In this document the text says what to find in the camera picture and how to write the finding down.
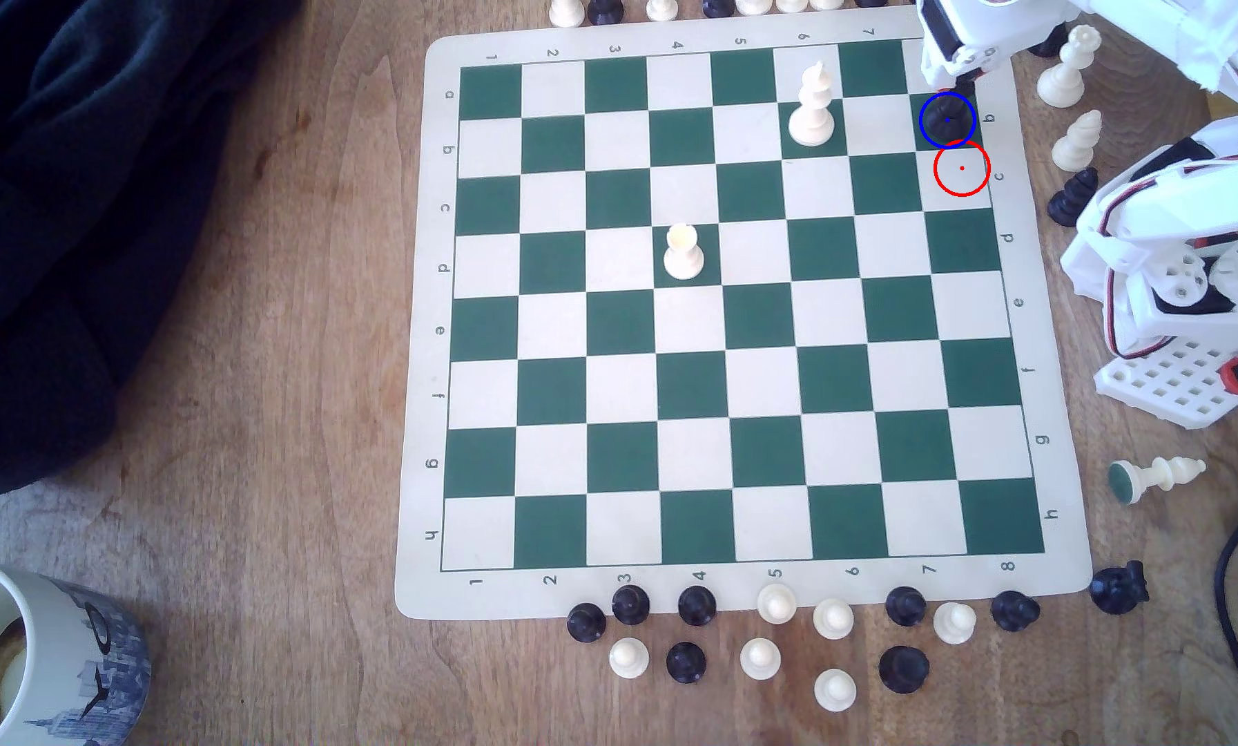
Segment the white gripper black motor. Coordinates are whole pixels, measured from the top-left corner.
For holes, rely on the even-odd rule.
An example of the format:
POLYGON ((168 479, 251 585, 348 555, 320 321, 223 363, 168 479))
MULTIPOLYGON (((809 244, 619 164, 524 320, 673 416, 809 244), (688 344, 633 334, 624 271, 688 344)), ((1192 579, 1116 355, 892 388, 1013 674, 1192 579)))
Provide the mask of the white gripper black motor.
MULTIPOLYGON (((917 10, 933 59, 958 61, 959 84, 1041 45, 1054 28, 1080 15, 1071 1, 919 1, 917 10)), ((925 79, 931 90, 957 87, 957 75, 933 61, 925 61, 925 79)))

